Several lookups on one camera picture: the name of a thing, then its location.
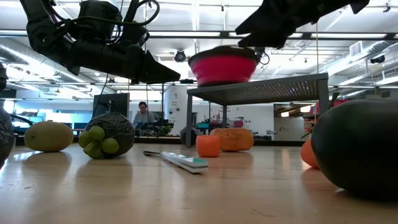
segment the remote control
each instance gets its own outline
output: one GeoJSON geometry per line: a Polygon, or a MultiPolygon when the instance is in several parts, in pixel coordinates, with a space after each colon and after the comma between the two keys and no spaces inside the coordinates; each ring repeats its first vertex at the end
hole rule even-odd
{"type": "Polygon", "coordinates": [[[207,161],[204,159],[187,157],[172,152],[161,152],[160,156],[191,173],[206,172],[209,168],[207,161]]]}

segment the small table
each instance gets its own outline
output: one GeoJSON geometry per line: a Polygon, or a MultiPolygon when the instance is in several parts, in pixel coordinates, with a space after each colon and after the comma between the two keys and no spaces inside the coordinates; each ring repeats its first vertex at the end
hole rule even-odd
{"type": "MultiPolygon", "coordinates": [[[[227,106],[231,105],[319,100],[323,114],[329,105],[328,78],[327,73],[321,73],[187,90],[187,130],[192,128],[194,96],[223,106],[223,128],[226,128],[227,106]]],[[[185,142],[191,147],[190,131],[185,142]]]]}

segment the wooden tabletop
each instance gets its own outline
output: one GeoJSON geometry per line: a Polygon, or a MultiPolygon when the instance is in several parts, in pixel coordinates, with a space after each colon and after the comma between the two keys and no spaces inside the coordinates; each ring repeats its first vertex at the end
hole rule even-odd
{"type": "Polygon", "coordinates": [[[204,174],[147,150],[195,155],[135,144],[121,158],[91,160],[76,145],[47,154],[17,147],[0,170],[0,223],[398,223],[398,204],[350,197],[309,169],[299,148],[223,152],[204,174]]]}

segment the shelf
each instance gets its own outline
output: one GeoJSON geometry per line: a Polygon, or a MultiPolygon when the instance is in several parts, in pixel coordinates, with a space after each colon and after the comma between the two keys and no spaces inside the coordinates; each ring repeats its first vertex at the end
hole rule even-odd
{"type": "Polygon", "coordinates": [[[223,106],[318,100],[320,80],[327,89],[328,74],[321,73],[196,88],[187,93],[223,106]]]}

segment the orange pumpkin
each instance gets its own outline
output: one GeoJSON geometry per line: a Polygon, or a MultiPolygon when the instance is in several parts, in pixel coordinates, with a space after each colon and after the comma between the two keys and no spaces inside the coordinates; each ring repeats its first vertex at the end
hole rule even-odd
{"type": "Polygon", "coordinates": [[[220,138],[218,136],[197,136],[197,151],[202,157],[218,157],[220,155],[220,138]]]}
{"type": "Polygon", "coordinates": [[[311,139],[308,139],[305,141],[301,148],[301,159],[308,165],[314,167],[314,168],[319,168],[317,160],[315,159],[315,155],[312,151],[312,146],[311,146],[311,139]]]}
{"type": "Polygon", "coordinates": [[[254,144],[253,135],[244,128],[214,129],[210,135],[220,137],[222,151],[247,151],[254,144]]]}

